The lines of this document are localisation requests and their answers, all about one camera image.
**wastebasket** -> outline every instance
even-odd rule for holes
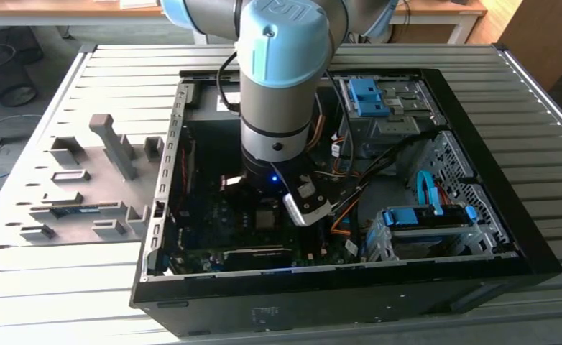
[[[16,57],[22,65],[42,59],[42,48],[29,27],[0,27],[0,45],[14,48]]]
[[[14,48],[0,45],[0,103],[21,106],[36,97],[32,80],[16,59]]]

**robotic arm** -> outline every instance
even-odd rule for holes
[[[275,174],[296,225],[331,211],[304,146],[321,74],[349,32],[376,37],[397,0],[161,0],[173,24],[236,41],[240,141],[253,176]]]

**aluminum slotted table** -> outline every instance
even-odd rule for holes
[[[90,114],[106,112],[116,133],[126,134],[130,143],[164,136],[178,71],[214,70],[229,53],[225,46],[98,46],[77,55],[0,192],[0,344],[178,342],[128,307],[140,247],[134,239],[80,241],[73,236],[32,246],[16,232],[29,219],[28,203],[48,192],[46,172],[57,169],[42,152],[48,140],[74,136],[82,147],[98,147],[86,123]],[[489,46],[349,45],[331,66],[347,68],[440,69],[562,262],[562,111],[511,54]],[[93,176],[97,168],[90,169]],[[344,336],[363,344],[559,344],[562,275],[460,316],[200,336],[180,342],[260,344]],[[345,344],[348,339],[336,341]]]

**ur logo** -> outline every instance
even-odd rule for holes
[[[305,15],[311,7],[292,0],[272,0],[261,9],[271,13],[285,16],[289,20],[297,21]]]

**label sticker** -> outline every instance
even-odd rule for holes
[[[230,104],[240,103],[240,92],[225,92],[225,98],[226,98],[226,101]],[[228,111],[226,107],[225,107],[225,104],[222,104],[222,102],[221,102],[221,96],[218,96],[218,95],[216,96],[216,110],[217,111]]]
[[[357,256],[357,246],[349,240],[345,242],[345,249],[353,256]]]
[[[340,145],[332,144],[332,156],[339,158],[340,157]]]

